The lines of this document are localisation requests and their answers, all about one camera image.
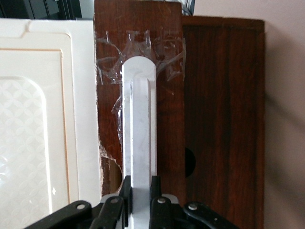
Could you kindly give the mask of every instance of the wooden door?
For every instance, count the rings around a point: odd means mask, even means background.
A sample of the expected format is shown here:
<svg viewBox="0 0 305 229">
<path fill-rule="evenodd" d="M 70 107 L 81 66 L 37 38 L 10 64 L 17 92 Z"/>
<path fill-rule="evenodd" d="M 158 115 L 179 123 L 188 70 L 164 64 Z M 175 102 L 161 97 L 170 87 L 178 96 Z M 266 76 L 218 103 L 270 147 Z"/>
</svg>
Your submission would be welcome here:
<svg viewBox="0 0 305 229">
<path fill-rule="evenodd" d="M 263 228 L 264 22 L 183 17 L 186 200 L 242 229 Z"/>
</svg>

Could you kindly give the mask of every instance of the hole in wood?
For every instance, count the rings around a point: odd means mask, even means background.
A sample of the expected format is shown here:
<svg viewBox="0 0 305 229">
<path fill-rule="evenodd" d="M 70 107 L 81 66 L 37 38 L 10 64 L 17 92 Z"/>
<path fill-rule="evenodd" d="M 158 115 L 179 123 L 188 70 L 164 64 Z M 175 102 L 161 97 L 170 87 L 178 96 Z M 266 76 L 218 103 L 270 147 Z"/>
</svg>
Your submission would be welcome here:
<svg viewBox="0 0 305 229">
<path fill-rule="evenodd" d="M 196 157 L 194 153 L 189 149 L 185 148 L 185 177 L 189 177 L 196 167 Z"/>
<path fill-rule="evenodd" d="M 102 195 L 118 192 L 122 184 L 122 171 L 114 159 L 101 157 Z"/>
</svg>

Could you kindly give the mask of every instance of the clear tape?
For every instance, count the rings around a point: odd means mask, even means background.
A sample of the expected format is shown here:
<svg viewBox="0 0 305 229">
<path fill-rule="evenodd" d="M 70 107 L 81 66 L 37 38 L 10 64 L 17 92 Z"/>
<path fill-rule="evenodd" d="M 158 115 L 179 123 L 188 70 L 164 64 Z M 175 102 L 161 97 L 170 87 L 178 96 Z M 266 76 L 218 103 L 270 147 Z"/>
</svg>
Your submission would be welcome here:
<svg viewBox="0 0 305 229">
<path fill-rule="evenodd" d="M 125 46 L 121 50 L 114 44 L 118 37 L 120 40 L 126 39 Z M 182 76 L 184 79 L 186 45 L 181 37 L 180 31 L 162 29 L 158 32 L 106 31 L 104 36 L 96 39 L 96 45 L 103 49 L 103 53 L 111 53 L 110 56 L 97 59 L 101 83 L 122 84 L 122 65 L 134 56 L 144 56 L 154 62 L 157 76 L 165 70 L 167 81 L 177 76 Z M 118 138 L 122 146 L 122 90 L 120 91 L 120 97 L 115 102 L 112 113 L 117 118 Z"/>
</svg>

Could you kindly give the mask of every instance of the clamp jaw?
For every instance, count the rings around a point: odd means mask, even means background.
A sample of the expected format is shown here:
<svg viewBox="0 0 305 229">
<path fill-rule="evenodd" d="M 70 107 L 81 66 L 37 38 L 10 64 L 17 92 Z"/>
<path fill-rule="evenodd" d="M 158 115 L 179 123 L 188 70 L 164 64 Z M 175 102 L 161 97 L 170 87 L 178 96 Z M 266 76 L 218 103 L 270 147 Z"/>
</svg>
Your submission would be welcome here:
<svg viewBox="0 0 305 229">
<path fill-rule="evenodd" d="M 149 229 L 238 229 L 205 204 L 190 202 L 182 208 L 162 196 L 160 177 L 152 176 Z M 126 176 L 118 196 L 92 208 L 75 201 L 26 229 L 123 229 L 130 228 L 132 213 L 131 177 Z"/>
</svg>

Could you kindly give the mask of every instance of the wooden board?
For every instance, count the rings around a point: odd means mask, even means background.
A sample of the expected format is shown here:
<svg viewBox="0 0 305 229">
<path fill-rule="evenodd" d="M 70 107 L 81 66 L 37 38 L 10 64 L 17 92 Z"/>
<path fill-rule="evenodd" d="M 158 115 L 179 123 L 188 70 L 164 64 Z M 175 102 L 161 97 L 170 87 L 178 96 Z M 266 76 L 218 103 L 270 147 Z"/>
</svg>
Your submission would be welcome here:
<svg viewBox="0 0 305 229">
<path fill-rule="evenodd" d="M 264 22 L 183 17 L 187 201 L 242 229 L 263 228 Z"/>
<path fill-rule="evenodd" d="M 96 41 L 111 31 L 111 41 L 118 49 L 123 50 L 126 31 L 150 31 L 154 41 L 163 31 L 174 32 L 174 38 L 182 39 L 181 5 L 172 2 L 96 0 L 94 25 Z M 106 48 L 96 42 L 96 58 L 117 57 L 115 48 Z M 117 133 L 117 117 L 111 112 L 120 95 L 119 84 L 109 84 L 105 79 L 98 85 L 98 119 L 102 157 L 103 194 L 111 190 L 109 160 L 111 157 L 122 167 L 121 145 Z M 166 81 L 165 72 L 157 80 L 157 169 L 162 176 L 164 193 L 176 195 L 185 202 L 184 178 L 184 102 L 183 77 Z"/>
</svg>

